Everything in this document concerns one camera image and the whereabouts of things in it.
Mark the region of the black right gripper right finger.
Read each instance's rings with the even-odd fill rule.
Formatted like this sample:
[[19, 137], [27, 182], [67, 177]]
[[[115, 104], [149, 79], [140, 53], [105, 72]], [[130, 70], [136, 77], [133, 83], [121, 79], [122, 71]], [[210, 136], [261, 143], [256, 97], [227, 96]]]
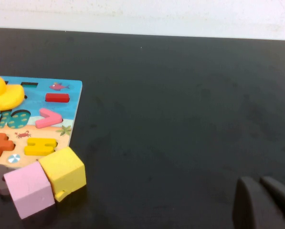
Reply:
[[259, 183], [263, 191], [259, 228], [285, 229], [285, 185], [272, 177], [262, 177]]

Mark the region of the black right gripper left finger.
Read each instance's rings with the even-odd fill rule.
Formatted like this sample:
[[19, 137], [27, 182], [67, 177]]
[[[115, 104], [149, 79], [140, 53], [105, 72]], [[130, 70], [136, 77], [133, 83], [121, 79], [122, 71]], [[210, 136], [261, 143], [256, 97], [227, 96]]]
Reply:
[[285, 219], [267, 191], [250, 177], [236, 184], [232, 210], [236, 229], [284, 229]]

